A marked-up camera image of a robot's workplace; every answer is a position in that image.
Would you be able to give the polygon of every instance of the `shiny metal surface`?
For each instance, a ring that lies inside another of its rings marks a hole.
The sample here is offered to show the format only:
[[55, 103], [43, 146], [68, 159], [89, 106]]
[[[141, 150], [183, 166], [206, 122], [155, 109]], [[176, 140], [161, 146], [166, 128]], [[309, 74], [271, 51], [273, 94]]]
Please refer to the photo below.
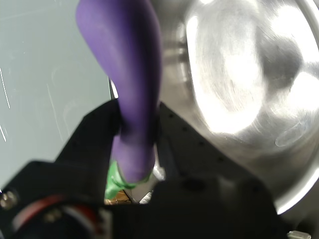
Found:
[[161, 100], [258, 176], [278, 213], [319, 178], [319, 13], [312, 0], [153, 0]]
[[299, 231], [291, 231], [287, 234], [287, 237], [289, 239], [311, 239], [311, 235]]
[[108, 78], [75, 22], [78, 0], [0, 0], [0, 188], [32, 159], [53, 160]]
[[0, 194], [0, 207], [4, 210], [9, 210], [17, 204], [18, 199], [13, 192]]

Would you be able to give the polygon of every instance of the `green cloth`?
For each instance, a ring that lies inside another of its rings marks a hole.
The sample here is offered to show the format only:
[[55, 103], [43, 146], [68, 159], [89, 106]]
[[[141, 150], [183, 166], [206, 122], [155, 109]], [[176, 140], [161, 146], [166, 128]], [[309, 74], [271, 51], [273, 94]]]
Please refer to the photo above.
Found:
[[119, 172], [117, 161], [113, 161], [109, 168], [107, 184], [105, 189], [105, 199], [112, 199], [117, 195], [118, 192], [122, 190], [133, 189], [137, 185], [147, 182], [150, 178], [150, 175], [151, 174], [149, 174], [145, 179], [138, 183], [127, 183], [125, 182], [125, 180]]

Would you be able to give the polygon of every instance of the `bolt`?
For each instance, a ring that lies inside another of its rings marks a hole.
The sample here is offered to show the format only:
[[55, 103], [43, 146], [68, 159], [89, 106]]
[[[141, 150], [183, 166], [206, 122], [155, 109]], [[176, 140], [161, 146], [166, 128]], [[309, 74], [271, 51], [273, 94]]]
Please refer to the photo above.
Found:
[[13, 192], [6, 192], [0, 195], [0, 206], [5, 210], [10, 210], [17, 204], [17, 198]]

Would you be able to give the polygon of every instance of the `metal bowl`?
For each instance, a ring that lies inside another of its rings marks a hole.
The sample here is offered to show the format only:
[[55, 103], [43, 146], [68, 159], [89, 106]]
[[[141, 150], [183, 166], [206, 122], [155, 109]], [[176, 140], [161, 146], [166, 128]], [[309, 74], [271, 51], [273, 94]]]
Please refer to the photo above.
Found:
[[153, 0], [161, 100], [259, 177], [278, 213], [319, 178], [319, 11], [312, 0]]

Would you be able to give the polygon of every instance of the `screw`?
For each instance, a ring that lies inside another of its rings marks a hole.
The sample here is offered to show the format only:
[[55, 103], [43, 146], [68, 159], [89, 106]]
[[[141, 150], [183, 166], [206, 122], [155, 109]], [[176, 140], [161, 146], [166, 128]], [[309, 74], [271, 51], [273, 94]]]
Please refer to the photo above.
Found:
[[0, 195], [0, 206], [5, 210], [10, 210], [17, 204], [17, 198], [13, 192], [6, 192]]
[[287, 234], [289, 239], [311, 239], [308, 233], [302, 233], [299, 231], [292, 231]]
[[62, 217], [62, 213], [58, 209], [54, 209], [51, 212], [44, 215], [44, 221], [46, 223], [53, 223], [56, 220], [60, 219]]

